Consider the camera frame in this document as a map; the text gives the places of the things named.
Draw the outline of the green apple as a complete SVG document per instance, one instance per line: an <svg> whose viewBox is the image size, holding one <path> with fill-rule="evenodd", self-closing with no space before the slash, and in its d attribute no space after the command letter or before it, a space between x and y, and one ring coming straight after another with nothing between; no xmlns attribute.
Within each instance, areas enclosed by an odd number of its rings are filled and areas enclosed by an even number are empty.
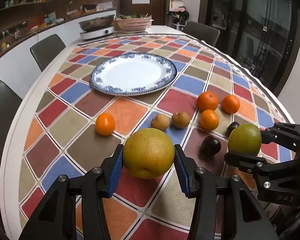
<svg viewBox="0 0 300 240"><path fill-rule="evenodd" d="M257 156L261 145L261 131L253 124L239 125L231 132L228 139L228 150L235 154Z"/></svg>

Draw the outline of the dark plum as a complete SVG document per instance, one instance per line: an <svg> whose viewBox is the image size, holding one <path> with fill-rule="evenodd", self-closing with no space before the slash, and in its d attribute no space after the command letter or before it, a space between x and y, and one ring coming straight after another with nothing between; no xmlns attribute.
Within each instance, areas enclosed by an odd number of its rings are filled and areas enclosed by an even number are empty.
<svg viewBox="0 0 300 240"><path fill-rule="evenodd" d="M226 136L229 137L231 132L236 129L239 126L238 122L232 122L227 128L226 128Z"/></svg>
<svg viewBox="0 0 300 240"><path fill-rule="evenodd" d="M216 155L221 150L221 143L213 136L207 136L201 146L202 154L206 156Z"/></svg>

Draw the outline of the large orange tangerine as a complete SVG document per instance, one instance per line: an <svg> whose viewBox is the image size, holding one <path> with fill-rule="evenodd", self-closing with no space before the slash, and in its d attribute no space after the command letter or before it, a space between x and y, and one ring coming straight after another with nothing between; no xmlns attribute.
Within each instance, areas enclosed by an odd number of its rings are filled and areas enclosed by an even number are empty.
<svg viewBox="0 0 300 240"><path fill-rule="evenodd" d="M197 107L202 112L207 109L215 111L218 103L217 95L210 91L201 93L197 98Z"/></svg>

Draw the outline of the brown kiwi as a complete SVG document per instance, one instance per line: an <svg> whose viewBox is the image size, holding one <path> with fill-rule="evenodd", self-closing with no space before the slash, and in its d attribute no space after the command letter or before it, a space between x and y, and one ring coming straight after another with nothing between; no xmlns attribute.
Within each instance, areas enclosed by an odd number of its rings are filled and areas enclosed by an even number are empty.
<svg viewBox="0 0 300 240"><path fill-rule="evenodd" d="M187 112L176 112L172 115L172 124L179 129L186 128L190 120L190 116Z"/></svg>
<svg viewBox="0 0 300 240"><path fill-rule="evenodd" d="M170 126L170 120L168 116L164 114L157 114L152 120L151 120L151 128L156 128L161 131L165 131Z"/></svg>

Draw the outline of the yellow pear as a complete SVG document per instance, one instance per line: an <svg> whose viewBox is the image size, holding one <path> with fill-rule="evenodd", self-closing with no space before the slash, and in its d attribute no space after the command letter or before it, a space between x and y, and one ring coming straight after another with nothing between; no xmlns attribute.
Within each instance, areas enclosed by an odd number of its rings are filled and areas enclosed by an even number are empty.
<svg viewBox="0 0 300 240"><path fill-rule="evenodd" d="M123 147L123 164L130 175L155 179L164 175L174 161L174 144L163 131L143 128L133 133Z"/></svg>

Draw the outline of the lone orange tangerine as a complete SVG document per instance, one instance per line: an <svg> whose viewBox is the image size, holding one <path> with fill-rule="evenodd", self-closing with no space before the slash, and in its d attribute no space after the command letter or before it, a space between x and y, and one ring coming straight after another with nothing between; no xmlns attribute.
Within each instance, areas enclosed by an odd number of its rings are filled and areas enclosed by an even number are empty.
<svg viewBox="0 0 300 240"><path fill-rule="evenodd" d="M98 134L109 136L115 130L115 119L109 113L102 113L95 121L95 129Z"/></svg>

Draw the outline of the far right grey chair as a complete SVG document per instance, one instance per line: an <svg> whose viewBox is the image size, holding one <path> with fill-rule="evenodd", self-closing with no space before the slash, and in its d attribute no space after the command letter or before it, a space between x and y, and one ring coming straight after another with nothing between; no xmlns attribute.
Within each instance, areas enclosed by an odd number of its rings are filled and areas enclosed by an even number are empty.
<svg viewBox="0 0 300 240"><path fill-rule="evenodd" d="M217 28L198 22L188 21L183 28L183 33L204 41L211 46L215 46L221 32Z"/></svg>

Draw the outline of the grey chair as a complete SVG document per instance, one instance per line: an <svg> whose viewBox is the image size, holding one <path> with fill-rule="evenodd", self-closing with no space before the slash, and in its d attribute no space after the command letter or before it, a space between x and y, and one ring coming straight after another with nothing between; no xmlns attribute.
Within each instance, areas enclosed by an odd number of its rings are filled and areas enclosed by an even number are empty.
<svg viewBox="0 0 300 240"><path fill-rule="evenodd" d="M57 34L53 34L33 45L30 53L43 72L65 47L62 39Z"/></svg>
<svg viewBox="0 0 300 240"><path fill-rule="evenodd" d="M22 99L0 80L0 161L7 134L21 102Z"/></svg>
<svg viewBox="0 0 300 240"><path fill-rule="evenodd" d="M188 21L183 28L183 33L204 41L211 46L215 46L221 32L217 28L198 22Z"/></svg>

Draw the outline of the colourful checkered tablecloth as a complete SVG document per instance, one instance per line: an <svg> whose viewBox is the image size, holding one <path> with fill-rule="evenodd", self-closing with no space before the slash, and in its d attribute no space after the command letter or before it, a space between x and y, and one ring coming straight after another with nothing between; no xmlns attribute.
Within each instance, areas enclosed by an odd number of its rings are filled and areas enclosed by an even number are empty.
<svg viewBox="0 0 300 240"><path fill-rule="evenodd" d="M124 53L168 58L177 68L175 80L163 90L136 97L92 89L93 68ZM150 127L157 114L171 120L177 111L188 113L191 121L185 129L170 124L166 134L198 166L218 176L235 172L223 162L225 132L233 121L259 129L290 121L249 75L210 46L185 35L138 35L79 44L57 66L34 110L23 149L18 197L21 230L58 175L77 177L101 165L132 133ZM219 139L222 148L212 160L198 155L208 136L199 124L196 105L197 97L205 91L213 92L219 104L230 94L241 103L233 115L224 113L220 105L216 109L219 125L211 135ZM106 137L95 131L95 120L102 113L115 120L114 132ZM187 199L181 192L173 166L152 180L134 178L124 168L116 193L103 200L111 239L187 239L194 203L195 199Z"/></svg>

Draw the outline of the blue white porcelain plate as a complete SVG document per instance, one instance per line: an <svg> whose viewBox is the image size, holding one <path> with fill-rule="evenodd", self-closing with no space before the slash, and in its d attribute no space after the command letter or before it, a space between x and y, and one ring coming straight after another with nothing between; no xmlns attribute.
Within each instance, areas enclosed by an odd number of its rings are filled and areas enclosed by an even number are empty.
<svg viewBox="0 0 300 240"><path fill-rule="evenodd" d="M138 96L169 86L177 73L175 64L162 56L129 52L97 65L90 84L105 94Z"/></svg>

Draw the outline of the far left grey chair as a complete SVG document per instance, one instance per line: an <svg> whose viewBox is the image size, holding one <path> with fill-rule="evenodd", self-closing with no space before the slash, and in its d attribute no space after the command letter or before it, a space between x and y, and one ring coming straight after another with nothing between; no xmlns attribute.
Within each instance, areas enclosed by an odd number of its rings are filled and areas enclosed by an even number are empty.
<svg viewBox="0 0 300 240"><path fill-rule="evenodd" d="M30 53L43 72L65 47L62 39L57 34L53 34L33 45Z"/></svg>

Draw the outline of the pink vegetable basket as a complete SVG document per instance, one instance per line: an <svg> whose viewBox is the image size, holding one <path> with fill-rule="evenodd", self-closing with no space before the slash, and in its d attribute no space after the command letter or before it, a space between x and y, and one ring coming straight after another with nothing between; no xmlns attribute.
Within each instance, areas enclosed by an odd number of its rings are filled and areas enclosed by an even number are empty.
<svg viewBox="0 0 300 240"><path fill-rule="evenodd" d="M144 31L151 27L152 18L128 18L128 19L115 19L114 21L118 28L123 32L137 32Z"/></svg>

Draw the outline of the white induction cooker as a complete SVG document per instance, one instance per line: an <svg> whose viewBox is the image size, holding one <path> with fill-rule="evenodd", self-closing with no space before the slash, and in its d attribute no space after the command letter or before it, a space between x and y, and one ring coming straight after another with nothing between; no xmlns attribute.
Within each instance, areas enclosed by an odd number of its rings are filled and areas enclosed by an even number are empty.
<svg viewBox="0 0 300 240"><path fill-rule="evenodd" d="M92 40L92 39L111 35L114 33L114 31L115 31L114 27L111 26L107 28L98 29L95 31L83 31L80 33L80 37L82 40Z"/></svg>

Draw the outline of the green leafy vegetables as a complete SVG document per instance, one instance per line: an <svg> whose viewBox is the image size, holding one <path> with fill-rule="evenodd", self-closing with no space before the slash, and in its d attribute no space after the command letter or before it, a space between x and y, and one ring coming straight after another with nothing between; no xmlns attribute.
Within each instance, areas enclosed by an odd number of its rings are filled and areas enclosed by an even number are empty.
<svg viewBox="0 0 300 240"><path fill-rule="evenodd" d="M123 15L123 14L119 14L119 16L117 17L118 19L135 19L135 18L149 18L151 17L151 15L140 15L140 14L134 14L134 15Z"/></svg>

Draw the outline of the steel wok pan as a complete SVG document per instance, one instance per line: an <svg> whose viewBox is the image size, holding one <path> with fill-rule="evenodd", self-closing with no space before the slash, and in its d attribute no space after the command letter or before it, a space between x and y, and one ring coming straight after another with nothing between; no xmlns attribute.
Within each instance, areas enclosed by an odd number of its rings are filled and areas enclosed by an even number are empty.
<svg viewBox="0 0 300 240"><path fill-rule="evenodd" d="M79 22L79 26L83 31L95 31L107 28L112 25L114 15L97 17L90 20Z"/></svg>

